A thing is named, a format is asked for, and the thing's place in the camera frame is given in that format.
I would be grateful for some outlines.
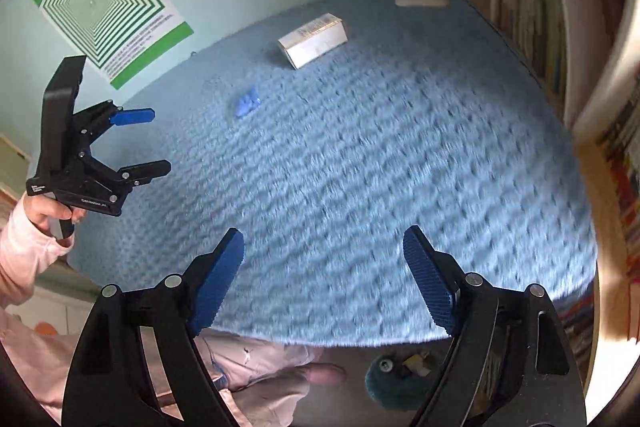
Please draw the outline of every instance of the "person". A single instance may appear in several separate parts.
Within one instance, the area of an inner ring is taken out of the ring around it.
[[[52,237],[49,219],[78,222],[85,211],[70,210],[45,196],[23,197],[0,235],[0,341],[18,374],[41,406],[58,422],[66,377],[78,335],[40,335],[5,311],[33,295],[34,280],[59,257],[74,237]],[[155,338],[142,328],[149,374],[163,411],[181,418],[164,374]],[[195,345],[211,379],[241,427],[287,426],[311,383],[335,385],[344,370],[319,363],[322,349],[246,339],[203,330]]]

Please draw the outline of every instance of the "pink sleeve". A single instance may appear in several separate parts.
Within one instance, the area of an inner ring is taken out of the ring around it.
[[[38,230],[24,213],[20,199],[0,235],[0,306],[19,305],[33,295],[36,275],[44,272],[67,248]]]

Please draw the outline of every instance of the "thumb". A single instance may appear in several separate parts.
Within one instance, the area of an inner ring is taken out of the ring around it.
[[[40,214],[41,216],[71,219],[71,210],[67,206],[46,196],[34,197],[33,201],[31,201],[31,208],[35,214]]]

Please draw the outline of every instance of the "floor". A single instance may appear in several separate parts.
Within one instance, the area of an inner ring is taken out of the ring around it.
[[[382,347],[336,347],[327,349],[322,362],[341,365],[347,381],[337,387],[312,386],[311,392],[296,408],[294,427],[406,427],[414,412],[385,410],[370,399],[364,386],[367,369],[377,357],[390,352],[407,354],[428,349],[444,356],[448,341]]]

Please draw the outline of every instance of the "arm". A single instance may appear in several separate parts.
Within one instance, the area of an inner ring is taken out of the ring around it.
[[[33,295],[37,274],[73,247],[73,237],[58,241],[49,230],[49,216],[75,220],[71,211],[44,196],[23,196],[0,235],[0,307],[19,305]]]

